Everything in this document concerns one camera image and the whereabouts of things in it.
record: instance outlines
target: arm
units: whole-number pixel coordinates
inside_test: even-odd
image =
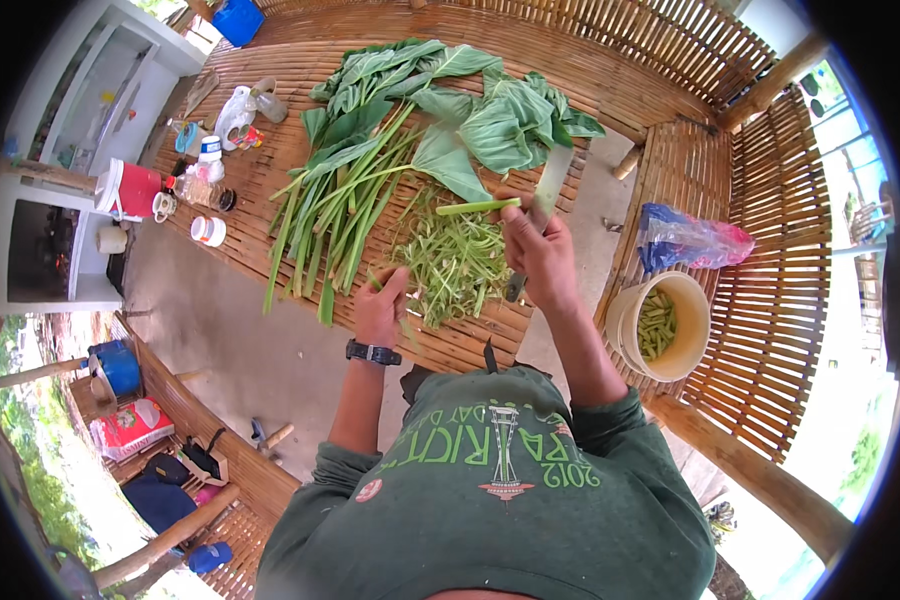
[[[498,190],[496,195],[519,197],[524,207],[533,200],[533,194],[513,189]],[[506,263],[527,275],[527,294],[547,319],[570,386],[570,406],[587,408],[624,400],[627,384],[613,366],[577,292],[573,240],[564,222],[554,215],[540,234],[516,206],[505,207],[500,217]]]
[[[388,269],[378,273],[378,277],[384,282],[380,291],[368,281],[354,298],[355,339],[361,344],[392,350],[396,346],[397,322],[406,312],[410,273],[405,268]],[[384,369],[370,361],[350,361],[328,442],[363,454],[377,452]]]

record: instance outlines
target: plastic bottle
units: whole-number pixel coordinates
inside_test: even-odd
[[[273,123],[279,123],[287,118],[287,104],[281,102],[276,94],[262,91],[256,87],[250,90],[250,98],[256,102],[257,111]]]
[[[191,205],[200,205],[227,212],[237,203],[237,194],[219,183],[208,181],[195,173],[167,177],[167,188],[173,196]]]
[[[193,173],[211,184],[224,178],[224,152],[221,150],[220,138],[207,135],[200,142],[200,156],[192,165]]]

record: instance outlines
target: person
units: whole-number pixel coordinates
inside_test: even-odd
[[[502,189],[497,198],[532,195]],[[431,374],[377,451],[385,367],[353,359],[336,417],[266,543],[256,597],[593,600],[701,597],[708,523],[577,293],[570,232],[508,206],[506,263],[527,275],[570,389],[528,366]],[[355,297],[356,341],[392,349],[408,271]]]

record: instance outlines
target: black watch strap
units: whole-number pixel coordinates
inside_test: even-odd
[[[351,358],[360,358],[384,366],[397,366],[403,361],[403,356],[399,352],[382,345],[360,343],[355,339],[346,343],[346,359]]]

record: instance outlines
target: red cooler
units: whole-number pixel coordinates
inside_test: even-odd
[[[109,212],[118,221],[125,216],[151,217],[161,189],[156,171],[110,158],[110,169],[96,178],[96,210]]]

